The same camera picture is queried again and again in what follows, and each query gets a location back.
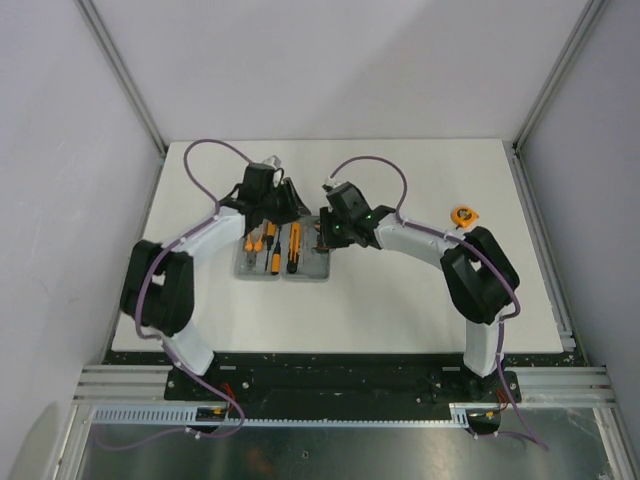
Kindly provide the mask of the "grey plastic tool case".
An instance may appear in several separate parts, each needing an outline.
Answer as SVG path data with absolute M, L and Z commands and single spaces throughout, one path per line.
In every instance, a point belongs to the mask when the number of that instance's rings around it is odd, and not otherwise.
M 265 245 L 264 250 L 258 255 L 254 270 L 248 270 L 246 268 L 246 254 L 244 251 L 246 236 L 238 241 L 234 270 L 236 276 L 240 280 L 275 281 L 283 279 L 286 281 L 297 282 L 320 282 L 329 279 L 331 260 L 330 251 L 328 253 L 318 253 L 314 250 L 317 239 L 321 238 L 319 232 L 320 219 L 318 216 L 304 216 L 299 220 L 294 221 L 301 223 L 302 231 L 298 270 L 293 275 L 288 274 L 286 271 L 289 233 L 290 226 L 293 222 L 284 225 L 277 225 L 274 244 L 270 251 L 269 259 L 266 259 L 266 227 L 268 222 L 269 221 L 264 221 L 259 226 L 264 228 Z M 281 265 L 280 273 L 273 276 L 270 274 L 270 264 L 273 249 L 277 240 L 281 241 Z

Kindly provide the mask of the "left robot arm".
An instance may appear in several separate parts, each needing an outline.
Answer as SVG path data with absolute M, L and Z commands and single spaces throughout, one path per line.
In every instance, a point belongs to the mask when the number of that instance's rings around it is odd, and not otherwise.
M 263 223 L 283 225 L 309 213 L 280 159 L 271 156 L 248 164 L 242 181 L 186 232 L 163 243 L 134 245 L 120 311 L 133 319 L 139 338 L 158 341 L 178 367 L 189 371 L 185 385 L 197 398 L 210 399 L 221 387 L 220 374 L 209 368 L 214 351 L 197 332 L 197 269 Z

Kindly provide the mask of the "orange black utility knife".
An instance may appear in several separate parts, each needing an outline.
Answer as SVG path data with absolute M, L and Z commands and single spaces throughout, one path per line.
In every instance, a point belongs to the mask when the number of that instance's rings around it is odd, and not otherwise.
M 286 265 L 286 271 L 290 275 L 295 274 L 298 270 L 300 260 L 301 231 L 302 227 L 300 222 L 293 222 L 291 224 Z

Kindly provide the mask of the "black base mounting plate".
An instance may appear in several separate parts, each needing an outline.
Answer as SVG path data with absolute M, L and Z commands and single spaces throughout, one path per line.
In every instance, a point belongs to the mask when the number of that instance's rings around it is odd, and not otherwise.
M 204 379 L 231 387 L 242 403 L 270 394 L 408 394 L 429 403 L 494 399 L 500 380 L 514 393 L 523 385 L 557 385 L 588 371 L 568 354 L 509 355 L 504 373 L 486 378 L 462 364 L 460 354 L 217 353 Z

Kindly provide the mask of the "orange handle slim screwdriver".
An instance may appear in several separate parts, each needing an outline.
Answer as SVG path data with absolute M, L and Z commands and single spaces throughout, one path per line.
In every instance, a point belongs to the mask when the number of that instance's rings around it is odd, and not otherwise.
M 270 274 L 276 276 L 280 273 L 281 265 L 281 241 L 277 240 L 271 256 Z

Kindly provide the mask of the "orange handle pliers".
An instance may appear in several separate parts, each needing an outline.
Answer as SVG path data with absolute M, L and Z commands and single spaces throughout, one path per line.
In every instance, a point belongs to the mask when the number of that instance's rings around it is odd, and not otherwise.
M 246 254 L 246 268 L 254 270 L 258 255 L 264 250 L 264 228 L 259 227 L 249 232 L 245 239 L 244 251 Z

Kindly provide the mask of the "orange handle thick screwdriver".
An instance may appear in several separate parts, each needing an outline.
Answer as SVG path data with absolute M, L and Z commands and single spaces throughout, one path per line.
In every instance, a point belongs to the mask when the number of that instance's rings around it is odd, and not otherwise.
M 272 222 L 268 222 L 266 227 L 266 259 L 269 259 L 269 254 L 274 244 L 276 231 L 277 225 Z

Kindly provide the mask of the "orange tape measure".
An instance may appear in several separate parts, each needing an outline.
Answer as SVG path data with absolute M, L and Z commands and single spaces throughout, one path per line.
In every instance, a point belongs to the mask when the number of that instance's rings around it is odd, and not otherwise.
M 450 218 L 456 229 L 468 230 L 479 219 L 479 214 L 469 206 L 461 205 L 451 211 Z

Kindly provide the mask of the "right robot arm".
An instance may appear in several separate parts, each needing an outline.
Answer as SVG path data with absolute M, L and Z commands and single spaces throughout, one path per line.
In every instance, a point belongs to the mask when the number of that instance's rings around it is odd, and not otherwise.
M 323 186 L 327 207 L 320 209 L 320 234 L 329 249 L 359 245 L 394 251 L 439 269 L 451 301 L 466 320 L 463 393 L 484 401 L 497 389 L 494 371 L 502 359 L 502 312 L 512 305 L 520 312 L 515 291 L 520 278 L 490 230 L 441 231 L 402 220 L 396 209 L 370 207 L 352 183 Z

